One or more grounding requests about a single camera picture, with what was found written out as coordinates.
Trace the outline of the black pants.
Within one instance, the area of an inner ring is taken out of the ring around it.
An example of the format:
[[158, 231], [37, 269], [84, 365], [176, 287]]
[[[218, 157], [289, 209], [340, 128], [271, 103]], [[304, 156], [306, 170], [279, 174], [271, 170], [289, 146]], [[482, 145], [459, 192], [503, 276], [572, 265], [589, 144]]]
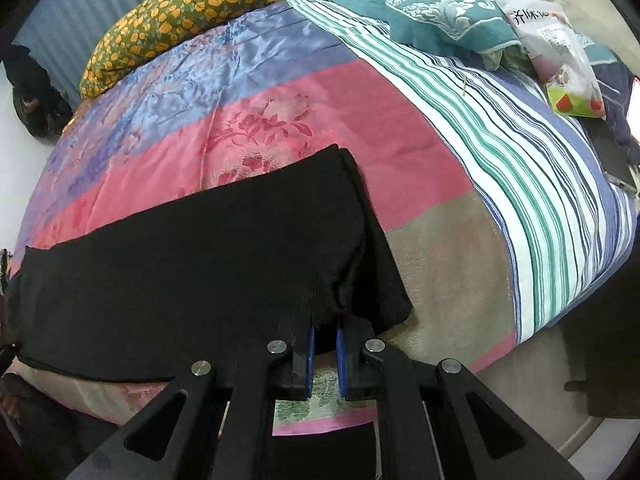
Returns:
[[9, 282], [2, 339], [24, 362], [98, 382], [242, 364], [275, 339], [307, 381], [309, 335], [345, 314], [375, 333], [412, 305], [355, 159], [329, 146], [48, 249]]

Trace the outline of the striped bed sheet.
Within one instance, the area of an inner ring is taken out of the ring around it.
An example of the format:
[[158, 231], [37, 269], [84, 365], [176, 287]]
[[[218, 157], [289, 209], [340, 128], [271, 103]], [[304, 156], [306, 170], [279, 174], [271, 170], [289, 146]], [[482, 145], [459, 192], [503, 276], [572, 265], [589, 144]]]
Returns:
[[461, 162], [504, 238], [524, 341], [586, 300], [628, 259], [637, 211], [608, 182], [584, 128], [529, 84], [398, 44], [332, 0], [284, 0], [369, 62]]

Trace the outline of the colourful satin bedspread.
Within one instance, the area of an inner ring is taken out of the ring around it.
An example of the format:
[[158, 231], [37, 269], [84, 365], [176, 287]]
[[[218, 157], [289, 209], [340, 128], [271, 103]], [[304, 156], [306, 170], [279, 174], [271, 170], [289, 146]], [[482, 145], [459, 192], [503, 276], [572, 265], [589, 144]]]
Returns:
[[347, 148], [413, 304], [388, 339], [482, 370], [514, 346], [506, 241], [419, 110], [285, 3], [242, 15], [82, 103], [32, 193], [18, 249]]

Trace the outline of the dark hanging clothes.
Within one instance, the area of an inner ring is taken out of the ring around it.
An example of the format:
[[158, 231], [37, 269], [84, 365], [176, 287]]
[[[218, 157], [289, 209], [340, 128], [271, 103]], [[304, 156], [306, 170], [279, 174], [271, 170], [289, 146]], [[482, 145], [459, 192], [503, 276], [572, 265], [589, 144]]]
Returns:
[[3, 65], [12, 87], [18, 119], [38, 139], [58, 138], [73, 112], [66, 97], [54, 88], [47, 71], [29, 54], [29, 48], [10, 44]]

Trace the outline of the white plastic snack bag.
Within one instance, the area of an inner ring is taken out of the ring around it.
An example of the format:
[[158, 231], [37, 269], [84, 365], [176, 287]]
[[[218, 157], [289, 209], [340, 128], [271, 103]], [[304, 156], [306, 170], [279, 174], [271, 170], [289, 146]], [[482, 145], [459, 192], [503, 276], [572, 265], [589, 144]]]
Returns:
[[498, 0], [518, 35], [555, 113], [606, 117], [587, 53], [562, 6], [544, 0]]

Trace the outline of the teal floral blanket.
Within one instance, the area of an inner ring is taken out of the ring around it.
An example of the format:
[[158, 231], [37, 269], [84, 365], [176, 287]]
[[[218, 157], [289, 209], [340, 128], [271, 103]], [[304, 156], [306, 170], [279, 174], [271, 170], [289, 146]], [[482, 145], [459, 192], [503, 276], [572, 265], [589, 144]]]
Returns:
[[[518, 35], [498, 6], [499, 0], [334, 0], [341, 6], [388, 25], [390, 36], [436, 55], [476, 54], [488, 70], [511, 66], [530, 69]], [[608, 0], [542, 0], [557, 3], [584, 46], [590, 61], [604, 65], [624, 53], [617, 34], [626, 25]]]

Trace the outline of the green orange floral pillow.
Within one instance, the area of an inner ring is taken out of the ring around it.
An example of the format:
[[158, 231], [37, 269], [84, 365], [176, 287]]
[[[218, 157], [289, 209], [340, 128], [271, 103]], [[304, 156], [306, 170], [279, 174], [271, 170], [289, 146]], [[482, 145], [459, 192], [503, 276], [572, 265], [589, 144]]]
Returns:
[[96, 44], [79, 83], [80, 97], [96, 98], [178, 44], [276, 1], [144, 0]]

